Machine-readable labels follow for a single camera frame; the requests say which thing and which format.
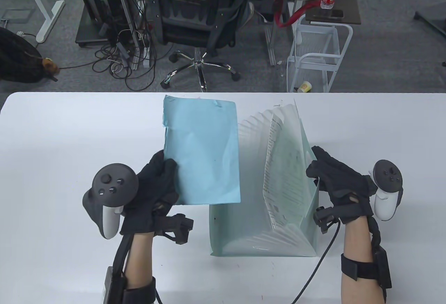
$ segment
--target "white vr controller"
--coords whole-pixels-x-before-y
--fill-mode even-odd
[[[105,239],[118,233],[124,206],[135,198],[138,187],[138,176],[124,164],[107,165],[94,176],[82,204]]]
[[[403,197],[403,177],[395,164],[388,160],[380,160],[370,177],[378,187],[375,197],[375,215],[382,221],[390,220],[400,205]]]

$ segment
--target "hand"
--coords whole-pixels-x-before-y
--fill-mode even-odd
[[[149,233],[155,230],[156,218],[166,216],[178,200],[174,179],[177,163],[164,161],[164,152],[156,153],[138,174],[135,198],[124,206],[121,234]]]
[[[311,148],[316,156],[306,170],[306,175],[312,177],[319,189],[328,192],[334,206],[359,203],[363,216],[372,216],[370,196],[376,192],[377,186],[369,175],[361,175],[346,164],[337,161],[318,146]],[[341,218],[346,224],[354,218]]]

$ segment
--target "floor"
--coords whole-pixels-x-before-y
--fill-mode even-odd
[[[446,39],[420,21],[414,21],[414,11],[444,0],[359,0],[362,25],[354,27],[354,35],[341,65],[332,92],[445,92]],[[66,0],[67,5],[47,41],[38,46],[42,56],[52,58],[61,67],[81,65],[94,60],[96,49],[81,49],[74,42],[82,12],[82,0]],[[0,0],[0,13],[5,8],[35,8],[33,0]],[[43,17],[36,11],[28,24],[9,24],[12,31],[37,33]],[[269,65],[263,25],[255,16],[237,36],[235,48],[219,51],[216,61],[228,62],[242,74],[233,82],[223,72],[208,68],[205,75],[212,92],[283,92],[285,63]],[[277,61],[286,62],[290,38],[281,30],[275,45]],[[158,57],[170,46],[157,46]],[[165,91],[159,82],[172,68],[167,58],[156,65],[155,81],[146,91]],[[145,72],[135,72],[134,76]],[[131,87],[145,86],[152,72],[131,80]],[[19,84],[0,81],[0,106],[16,91],[129,91],[122,80],[110,74],[95,73],[91,66],[63,70],[58,81]],[[199,91],[194,70],[188,70],[172,80],[169,91]]]

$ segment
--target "black bag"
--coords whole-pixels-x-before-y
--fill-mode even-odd
[[[24,38],[0,27],[0,80],[36,83],[54,79],[43,67],[39,51]]]

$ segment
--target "black office chair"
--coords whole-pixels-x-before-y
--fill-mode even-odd
[[[241,26],[242,15],[247,8],[247,0],[148,0],[148,19],[153,21],[159,43],[177,43],[195,48],[194,56],[175,51],[169,56],[171,62],[181,57],[188,64],[170,72],[161,82],[161,87],[170,87],[171,78],[179,72],[195,67],[200,87],[207,91],[203,66],[224,68],[231,72],[232,79],[238,81],[240,74],[230,65],[219,62],[205,62],[205,57],[214,57],[216,49],[236,44],[236,30]]]

